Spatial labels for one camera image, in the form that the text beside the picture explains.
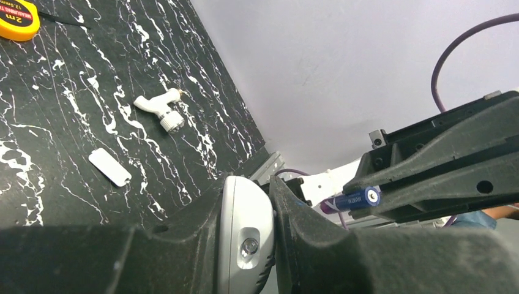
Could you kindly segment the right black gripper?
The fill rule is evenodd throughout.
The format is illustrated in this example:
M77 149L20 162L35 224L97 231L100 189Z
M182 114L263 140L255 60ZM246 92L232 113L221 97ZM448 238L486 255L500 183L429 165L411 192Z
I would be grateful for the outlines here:
M343 191L377 186L381 202L353 219L427 221L518 202L518 91L369 137L373 149Z

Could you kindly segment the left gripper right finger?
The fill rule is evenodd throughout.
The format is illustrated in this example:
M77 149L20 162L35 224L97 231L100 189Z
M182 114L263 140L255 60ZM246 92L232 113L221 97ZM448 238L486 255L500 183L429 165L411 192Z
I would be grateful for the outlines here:
M346 230L275 176L269 198L280 293L518 292L518 256L491 230Z

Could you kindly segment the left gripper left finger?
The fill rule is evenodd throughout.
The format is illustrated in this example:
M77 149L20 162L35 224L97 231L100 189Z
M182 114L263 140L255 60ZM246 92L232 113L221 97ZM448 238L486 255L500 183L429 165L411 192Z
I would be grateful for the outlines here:
M224 177L171 220L1 230L2 293L215 293Z

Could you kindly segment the white remote control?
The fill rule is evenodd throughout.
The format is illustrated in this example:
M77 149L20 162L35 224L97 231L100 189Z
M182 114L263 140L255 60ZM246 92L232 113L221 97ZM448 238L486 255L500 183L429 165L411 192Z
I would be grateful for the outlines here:
M218 237L217 293L260 293L275 265L274 210L242 176L226 178Z

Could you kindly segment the white battery cover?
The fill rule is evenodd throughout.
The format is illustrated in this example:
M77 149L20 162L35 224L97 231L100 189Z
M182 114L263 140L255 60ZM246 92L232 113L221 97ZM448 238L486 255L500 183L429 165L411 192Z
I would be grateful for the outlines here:
M117 187L124 187L132 179L131 174L103 148L93 150L88 160Z

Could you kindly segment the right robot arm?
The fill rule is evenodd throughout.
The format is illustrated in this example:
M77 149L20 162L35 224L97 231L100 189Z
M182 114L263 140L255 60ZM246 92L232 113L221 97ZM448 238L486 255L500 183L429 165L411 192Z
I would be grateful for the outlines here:
M370 134L359 160L287 181L304 202L367 187L379 205L351 212L396 223L428 221L518 201L518 91L498 92L411 126Z

